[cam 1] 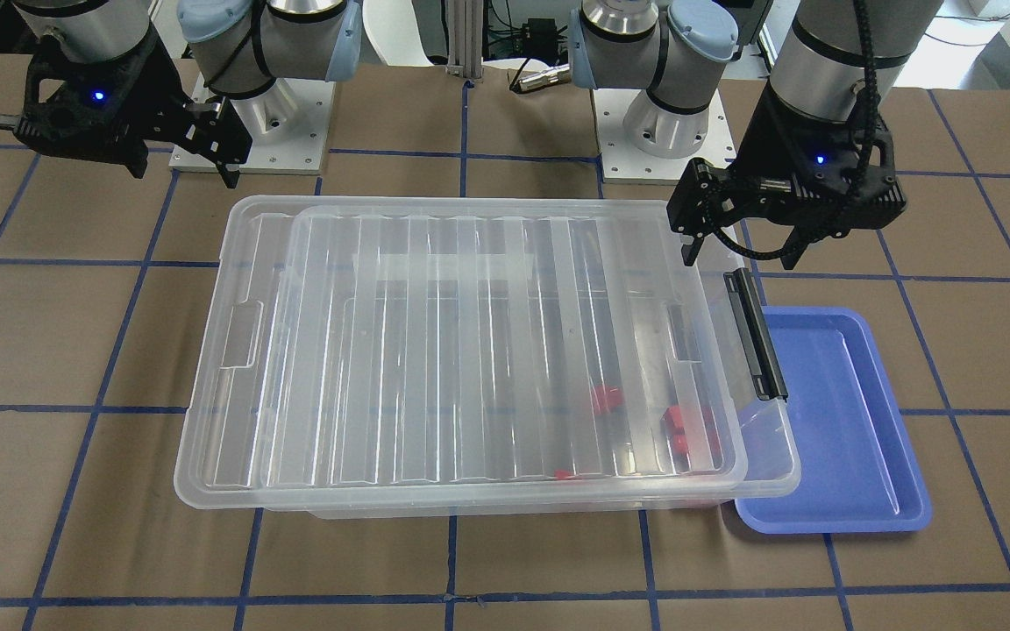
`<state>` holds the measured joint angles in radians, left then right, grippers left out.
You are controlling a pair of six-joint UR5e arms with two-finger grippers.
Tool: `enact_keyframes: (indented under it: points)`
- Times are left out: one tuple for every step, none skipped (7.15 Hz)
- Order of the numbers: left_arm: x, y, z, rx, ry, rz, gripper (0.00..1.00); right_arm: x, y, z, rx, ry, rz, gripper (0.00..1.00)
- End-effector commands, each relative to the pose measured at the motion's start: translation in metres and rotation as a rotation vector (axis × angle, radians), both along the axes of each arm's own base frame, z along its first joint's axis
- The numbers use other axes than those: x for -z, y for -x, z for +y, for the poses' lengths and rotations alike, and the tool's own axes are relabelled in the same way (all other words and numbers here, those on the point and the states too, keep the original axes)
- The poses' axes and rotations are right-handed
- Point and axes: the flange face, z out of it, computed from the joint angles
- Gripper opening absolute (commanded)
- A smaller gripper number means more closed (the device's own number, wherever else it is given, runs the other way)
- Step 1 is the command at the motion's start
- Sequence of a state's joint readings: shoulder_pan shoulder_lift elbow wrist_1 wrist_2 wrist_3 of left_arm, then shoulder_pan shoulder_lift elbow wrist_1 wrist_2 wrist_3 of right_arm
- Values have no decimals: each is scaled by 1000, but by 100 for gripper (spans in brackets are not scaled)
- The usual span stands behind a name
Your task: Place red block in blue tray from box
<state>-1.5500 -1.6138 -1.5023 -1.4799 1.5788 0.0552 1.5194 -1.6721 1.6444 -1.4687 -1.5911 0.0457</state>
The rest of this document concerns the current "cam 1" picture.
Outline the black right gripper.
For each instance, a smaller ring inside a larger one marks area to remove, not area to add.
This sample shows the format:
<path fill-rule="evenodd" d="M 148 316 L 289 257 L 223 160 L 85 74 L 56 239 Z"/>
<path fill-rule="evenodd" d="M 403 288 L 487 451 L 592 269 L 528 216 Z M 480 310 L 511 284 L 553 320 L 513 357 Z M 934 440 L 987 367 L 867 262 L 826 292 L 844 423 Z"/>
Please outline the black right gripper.
<path fill-rule="evenodd" d="M 25 77 L 18 116 L 0 113 L 0 131 L 57 159 L 123 165 L 144 176 L 147 141 L 168 141 L 207 159 L 235 190 L 252 136 L 223 96 L 196 103 L 155 28 L 116 59 L 80 63 L 52 35 L 41 37 Z"/>

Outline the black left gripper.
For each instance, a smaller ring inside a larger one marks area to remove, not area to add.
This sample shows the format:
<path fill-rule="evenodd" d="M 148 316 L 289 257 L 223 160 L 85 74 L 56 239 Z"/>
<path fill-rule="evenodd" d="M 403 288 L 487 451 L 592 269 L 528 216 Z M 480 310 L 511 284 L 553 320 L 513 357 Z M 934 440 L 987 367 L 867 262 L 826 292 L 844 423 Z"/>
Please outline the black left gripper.
<path fill-rule="evenodd" d="M 803 115 L 766 87 L 728 167 L 693 159 L 668 202 L 682 235 L 682 262 L 693 266 L 710 228 L 762 218 L 793 228 L 781 266 L 794 269 L 807 249 L 851 230 L 878 230 L 906 210 L 894 165 L 893 135 L 868 88 L 849 94 L 846 121 Z"/>

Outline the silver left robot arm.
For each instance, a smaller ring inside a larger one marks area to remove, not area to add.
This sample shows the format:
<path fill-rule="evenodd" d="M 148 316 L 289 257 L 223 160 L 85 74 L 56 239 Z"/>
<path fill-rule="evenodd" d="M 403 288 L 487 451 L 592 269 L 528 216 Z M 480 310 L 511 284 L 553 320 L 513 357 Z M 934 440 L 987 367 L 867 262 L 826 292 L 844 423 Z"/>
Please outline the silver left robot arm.
<path fill-rule="evenodd" d="M 826 238 L 880 230 L 908 204 L 880 104 L 938 1 L 801 1 L 728 167 L 694 156 L 740 25 L 715 1 L 582 1 L 566 23 L 572 80 L 633 89 L 625 131 L 643 152 L 686 159 L 668 202 L 686 266 L 707 238 L 793 269 Z"/>

